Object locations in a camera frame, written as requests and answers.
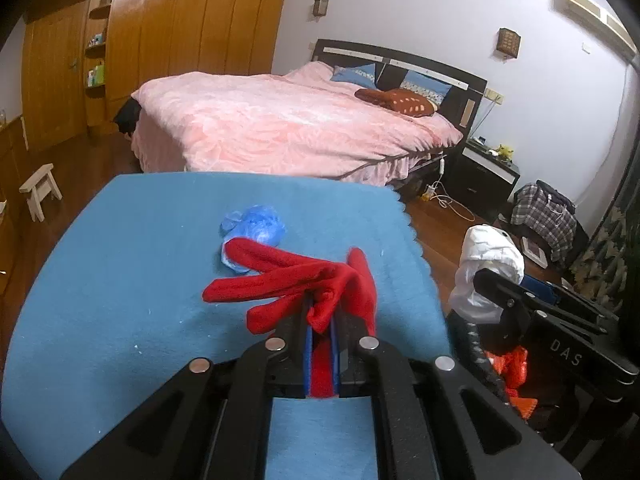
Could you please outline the blue left pillow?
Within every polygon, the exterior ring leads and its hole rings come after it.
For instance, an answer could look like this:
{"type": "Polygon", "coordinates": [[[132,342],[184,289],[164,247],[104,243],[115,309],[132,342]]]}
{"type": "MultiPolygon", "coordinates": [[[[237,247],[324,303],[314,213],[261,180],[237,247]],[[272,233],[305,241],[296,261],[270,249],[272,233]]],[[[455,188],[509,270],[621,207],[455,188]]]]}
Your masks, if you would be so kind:
{"type": "Polygon", "coordinates": [[[375,89],[375,69],[376,65],[374,63],[355,67],[336,66],[331,80],[333,82],[347,82],[348,84],[356,84],[359,87],[375,89]]]}

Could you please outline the red fabric glove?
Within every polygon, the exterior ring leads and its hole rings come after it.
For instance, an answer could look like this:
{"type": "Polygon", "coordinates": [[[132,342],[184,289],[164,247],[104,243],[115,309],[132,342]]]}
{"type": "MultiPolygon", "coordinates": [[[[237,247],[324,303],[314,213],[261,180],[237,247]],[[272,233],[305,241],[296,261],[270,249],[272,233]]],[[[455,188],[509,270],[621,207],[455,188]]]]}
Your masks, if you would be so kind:
{"type": "Polygon", "coordinates": [[[278,322],[303,309],[309,298],[306,324],[317,337],[310,354],[309,394],[313,398],[337,395],[330,371],[330,324],[337,309],[361,318],[369,336],[376,334],[376,288],[366,255],[355,247],[344,262],[311,258],[232,238],[224,250],[234,262],[252,272],[237,278],[216,278],[202,292],[204,301],[265,302],[246,312],[246,327],[254,335],[274,330],[278,322]]]}

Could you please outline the wall lamp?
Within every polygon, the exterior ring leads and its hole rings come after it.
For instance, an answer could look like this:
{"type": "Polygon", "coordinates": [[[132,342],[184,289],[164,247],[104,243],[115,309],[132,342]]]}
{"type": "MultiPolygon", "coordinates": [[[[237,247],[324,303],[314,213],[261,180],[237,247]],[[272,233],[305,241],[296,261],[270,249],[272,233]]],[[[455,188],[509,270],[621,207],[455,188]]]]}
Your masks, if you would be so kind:
{"type": "Polygon", "coordinates": [[[498,31],[496,51],[507,58],[517,58],[520,53],[521,36],[514,30],[501,27],[498,31]]]}
{"type": "Polygon", "coordinates": [[[312,6],[312,16],[314,18],[324,18],[328,13],[329,0],[314,0],[312,6]]]}

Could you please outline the plaid fabric bag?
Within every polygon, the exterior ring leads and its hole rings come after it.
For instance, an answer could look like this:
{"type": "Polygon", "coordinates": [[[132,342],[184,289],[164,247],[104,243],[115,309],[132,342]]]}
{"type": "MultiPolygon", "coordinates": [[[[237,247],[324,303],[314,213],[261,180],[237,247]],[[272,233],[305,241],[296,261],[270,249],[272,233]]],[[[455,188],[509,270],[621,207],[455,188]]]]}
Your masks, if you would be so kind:
{"type": "Polygon", "coordinates": [[[575,217],[575,204],[541,180],[522,186],[513,200],[509,223],[515,232],[535,234],[546,244],[553,263],[561,268],[570,266],[588,243],[587,233],[575,217]]]}

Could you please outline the black white nightstand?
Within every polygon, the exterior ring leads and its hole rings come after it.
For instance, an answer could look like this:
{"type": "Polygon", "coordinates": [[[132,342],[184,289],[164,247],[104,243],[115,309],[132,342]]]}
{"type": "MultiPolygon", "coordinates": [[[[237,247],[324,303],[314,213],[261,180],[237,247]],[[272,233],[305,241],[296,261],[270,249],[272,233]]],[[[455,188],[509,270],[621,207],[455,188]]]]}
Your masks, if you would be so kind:
{"type": "Polygon", "coordinates": [[[468,139],[445,171],[450,197],[485,220],[494,221],[520,180],[520,168],[468,139]]]}

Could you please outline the left wall lamp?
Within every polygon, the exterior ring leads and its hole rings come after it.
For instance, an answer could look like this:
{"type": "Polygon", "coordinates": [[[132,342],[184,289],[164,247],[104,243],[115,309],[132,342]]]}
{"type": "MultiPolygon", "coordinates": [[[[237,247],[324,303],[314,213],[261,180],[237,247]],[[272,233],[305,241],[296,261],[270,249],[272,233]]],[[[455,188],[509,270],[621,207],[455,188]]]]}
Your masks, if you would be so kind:
{"type": "Polygon", "coordinates": [[[329,0],[314,0],[312,6],[312,16],[314,18],[324,18],[328,13],[329,0]]]}

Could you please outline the orange foam mesh sheet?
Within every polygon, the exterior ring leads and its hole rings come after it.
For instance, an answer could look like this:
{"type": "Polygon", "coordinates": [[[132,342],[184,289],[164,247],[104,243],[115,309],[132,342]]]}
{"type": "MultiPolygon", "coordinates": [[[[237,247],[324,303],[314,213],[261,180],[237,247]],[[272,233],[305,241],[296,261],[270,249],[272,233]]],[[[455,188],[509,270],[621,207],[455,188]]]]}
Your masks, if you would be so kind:
{"type": "Polygon", "coordinates": [[[486,356],[503,380],[511,405],[520,413],[522,419],[529,420],[537,407],[538,400],[524,398],[520,395],[520,388],[525,384],[527,378],[527,350],[522,346],[517,346],[502,356],[491,352],[487,352],[486,356]]]}

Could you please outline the blue right pillow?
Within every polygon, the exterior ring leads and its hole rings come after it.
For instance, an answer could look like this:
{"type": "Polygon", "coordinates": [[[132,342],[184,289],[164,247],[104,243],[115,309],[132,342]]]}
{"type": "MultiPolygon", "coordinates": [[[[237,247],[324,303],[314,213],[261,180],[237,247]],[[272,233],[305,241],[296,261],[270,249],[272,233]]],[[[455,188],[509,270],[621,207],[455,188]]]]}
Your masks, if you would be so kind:
{"type": "Polygon", "coordinates": [[[425,99],[428,99],[437,107],[440,107],[444,99],[446,99],[452,85],[420,74],[414,70],[408,70],[404,80],[400,84],[400,88],[409,90],[419,96],[424,96],[425,99]]]}

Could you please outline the pink quilt bed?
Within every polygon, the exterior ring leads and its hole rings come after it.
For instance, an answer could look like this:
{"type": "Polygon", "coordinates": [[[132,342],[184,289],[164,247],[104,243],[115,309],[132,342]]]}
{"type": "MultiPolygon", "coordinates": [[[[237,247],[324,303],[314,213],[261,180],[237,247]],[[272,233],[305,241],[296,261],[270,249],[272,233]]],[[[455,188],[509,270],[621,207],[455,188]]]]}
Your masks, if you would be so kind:
{"type": "Polygon", "coordinates": [[[309,62],[284,76],[185,73],[132,94],[131,149],[145,172],[315,177],[374,186],[404,180],[453,148],[444,116],[410,117],[357,98],[358,86],[309,62]]]}

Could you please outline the blue table cloth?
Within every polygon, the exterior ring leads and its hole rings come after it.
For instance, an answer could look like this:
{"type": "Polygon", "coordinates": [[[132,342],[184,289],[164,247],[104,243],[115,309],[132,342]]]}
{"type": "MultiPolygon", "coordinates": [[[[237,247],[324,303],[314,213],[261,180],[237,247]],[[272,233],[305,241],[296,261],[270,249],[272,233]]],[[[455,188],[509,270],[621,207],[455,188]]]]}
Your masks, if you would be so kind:
{"type": "Polygon", "coordinates": [[[252,174],[117,177],[67,229],[17,319],[1,417],[43,479],[56,479],[190,359],[237,358],[255,337],[245,304],[206,304],[227,214],[267,206],[283,249],[367,257],[376,331],[406,356],[450,349],[431,270],[389,188],[252,174]]]}

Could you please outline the white small stool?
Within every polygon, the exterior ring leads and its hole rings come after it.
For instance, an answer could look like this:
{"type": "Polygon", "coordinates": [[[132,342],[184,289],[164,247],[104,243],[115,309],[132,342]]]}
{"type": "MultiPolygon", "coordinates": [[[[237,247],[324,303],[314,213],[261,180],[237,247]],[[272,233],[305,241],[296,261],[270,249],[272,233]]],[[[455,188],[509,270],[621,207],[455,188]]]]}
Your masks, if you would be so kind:
{"type": "Polygon", "coordinates": [[[32,221],[44,221],[41,203],[51,195],[62,200],[63,195],[53,175],[54,165],[50,162],[40,166],[21,186],[20,193],[26,196],[27,207],[32,221]]]}

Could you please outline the wooden wardrobe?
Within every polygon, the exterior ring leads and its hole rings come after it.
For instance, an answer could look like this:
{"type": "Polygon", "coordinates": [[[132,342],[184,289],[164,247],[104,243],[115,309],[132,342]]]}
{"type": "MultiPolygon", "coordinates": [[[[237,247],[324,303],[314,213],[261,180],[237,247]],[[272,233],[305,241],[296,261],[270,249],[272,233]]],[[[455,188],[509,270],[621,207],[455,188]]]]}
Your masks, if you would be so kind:
{"type": "Polygon", "coordinates": [[[27,146],[103,127],[145,81],[271,70],[284,0],[35,0],[25,13],[27,146]]]}

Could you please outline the right wall lamp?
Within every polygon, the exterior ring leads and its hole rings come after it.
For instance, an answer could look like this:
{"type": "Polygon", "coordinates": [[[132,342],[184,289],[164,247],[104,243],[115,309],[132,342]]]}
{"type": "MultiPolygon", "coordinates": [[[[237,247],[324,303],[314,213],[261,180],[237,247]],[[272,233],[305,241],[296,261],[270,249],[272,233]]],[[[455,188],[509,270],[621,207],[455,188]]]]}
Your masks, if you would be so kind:
{"type": "Polygon", "coordinates": [[[517,58],[520,53],[521,36],[514,30],[501,27],[498,31],[496,51],[507,58],[517,58]]]}

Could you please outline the blue plastic bag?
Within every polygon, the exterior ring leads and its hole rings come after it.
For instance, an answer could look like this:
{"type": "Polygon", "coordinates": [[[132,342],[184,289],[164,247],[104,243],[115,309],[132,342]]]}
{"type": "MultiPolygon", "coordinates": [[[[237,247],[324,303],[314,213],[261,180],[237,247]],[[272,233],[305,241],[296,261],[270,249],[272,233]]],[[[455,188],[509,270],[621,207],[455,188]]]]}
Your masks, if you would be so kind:
{"type": "Polygon", "coordinates": [[[244,211],[231,211],[220,222],[222,242],[221,262],[237,274],[245,274],[248,269],[227,255],[226,244],[234,238],[248,238],[254,242],[277,247],[284,237],[286,227],[277,211],[264,205],[254,205],[244,211]]]}

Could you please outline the blue pillow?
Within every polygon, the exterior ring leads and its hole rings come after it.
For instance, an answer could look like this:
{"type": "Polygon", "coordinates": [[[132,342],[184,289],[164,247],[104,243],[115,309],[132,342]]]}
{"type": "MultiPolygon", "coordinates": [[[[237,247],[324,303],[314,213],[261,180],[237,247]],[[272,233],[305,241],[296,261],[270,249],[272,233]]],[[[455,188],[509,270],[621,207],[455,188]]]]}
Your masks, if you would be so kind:
{"type": "Polygon", "coordinates": [[[347,82],[348,84],[356,84],[359,87],[375,89],[375,69],[376,65],[374,63],[355,67],[336,66],[331,80],[333,82],[347,82]]]}
{"type": "Polygon", "coordinates": [[[404,80],[400,84],[400,88],[409,90],[419,96],[424,96],[425,99],[428,99],[437,107],[440,107],[444,99],[446,99],[452,85],[420,74],[414,70],[408,70],[404,80]]]}

